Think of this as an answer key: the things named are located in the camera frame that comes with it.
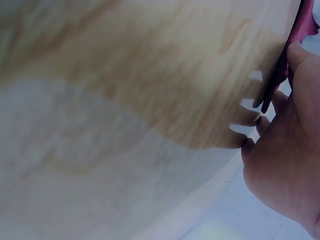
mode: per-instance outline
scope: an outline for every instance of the red cloth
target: red cloth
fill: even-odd
[[[298,15],[295,19],[292,27],[289,39],[283,49],[283,52],[276,64],[270,83],[266,88],[265,95],[263,97],[262,112],[266,113],[269,108],[272,96],[278,89],[279,85],[289,78],[291,88],[293,87],[293,72],[289,69],[287,62],[287,48],[293,41],[302,42],[308,35],[316,35],[318,33],[319,25],[316,23],[313,16],[313,7],[315,0],[302,0],[298,11]]]

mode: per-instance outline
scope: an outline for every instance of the white surface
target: white surface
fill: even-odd
[[[314,15],[320,24],[320,0],[314,5]],[[308,36],[302,44],[308,51],[320,55],[320,34]],[[287,95],[288,82],[280,90]],[[271,107],[266,114],[273,118]],[[234,177],[218,203],[196,227],[181,240],[311,240],[297,223],[263,205],[247,189],[243,169]]]

